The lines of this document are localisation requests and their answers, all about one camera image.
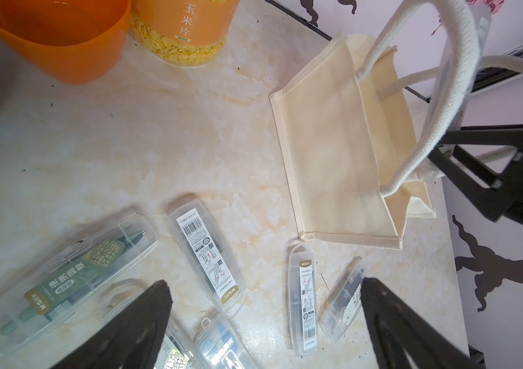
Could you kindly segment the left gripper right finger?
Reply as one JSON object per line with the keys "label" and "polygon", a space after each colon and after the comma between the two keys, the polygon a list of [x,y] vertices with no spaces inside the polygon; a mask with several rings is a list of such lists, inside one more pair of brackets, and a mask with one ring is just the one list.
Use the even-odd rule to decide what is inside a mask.
{"label": "left gripper right finger", "polygon": [[361,284],[361,304],[380,368],[480,368],[376,278]]}

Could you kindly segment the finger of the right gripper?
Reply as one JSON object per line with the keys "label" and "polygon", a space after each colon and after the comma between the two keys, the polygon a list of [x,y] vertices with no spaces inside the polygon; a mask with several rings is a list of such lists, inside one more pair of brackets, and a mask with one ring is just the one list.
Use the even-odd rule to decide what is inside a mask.
{"label": "finger of the right gripper", "polygon": [[490,221],[523,198],[523,124],[447,132],[428,158]]}

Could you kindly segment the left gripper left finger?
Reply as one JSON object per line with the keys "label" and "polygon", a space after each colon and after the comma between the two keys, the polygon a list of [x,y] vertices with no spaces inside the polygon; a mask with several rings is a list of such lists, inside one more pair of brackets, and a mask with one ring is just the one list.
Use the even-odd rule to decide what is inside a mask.
{"label": "left gripper left finger", "polygon": [[164,280],[156,281],[55,368],[153,368],[172,310]]}

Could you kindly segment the clear compass case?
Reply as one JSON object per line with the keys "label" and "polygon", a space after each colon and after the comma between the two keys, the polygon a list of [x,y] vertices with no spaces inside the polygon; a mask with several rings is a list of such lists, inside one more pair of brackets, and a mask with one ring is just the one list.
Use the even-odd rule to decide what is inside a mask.
{"label": "clear compass case", "polygon": [[347,332],[361,307],[361,285],[368,275],[366,267],[356,261],[339,278],[319,320],[326,337],[337,343]]}

